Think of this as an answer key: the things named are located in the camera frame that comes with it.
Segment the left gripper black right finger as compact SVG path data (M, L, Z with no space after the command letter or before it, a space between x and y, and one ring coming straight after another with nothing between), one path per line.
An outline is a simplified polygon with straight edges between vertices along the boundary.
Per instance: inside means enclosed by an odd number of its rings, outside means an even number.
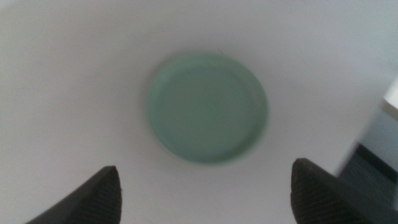
M389 208L306 158L292 164L290 204L298 224L397 224Z

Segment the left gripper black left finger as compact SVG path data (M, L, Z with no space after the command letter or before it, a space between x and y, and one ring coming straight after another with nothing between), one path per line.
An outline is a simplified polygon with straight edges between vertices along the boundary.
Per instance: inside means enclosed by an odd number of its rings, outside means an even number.
M28 224L120 223L122 190L116 166L106 166Z

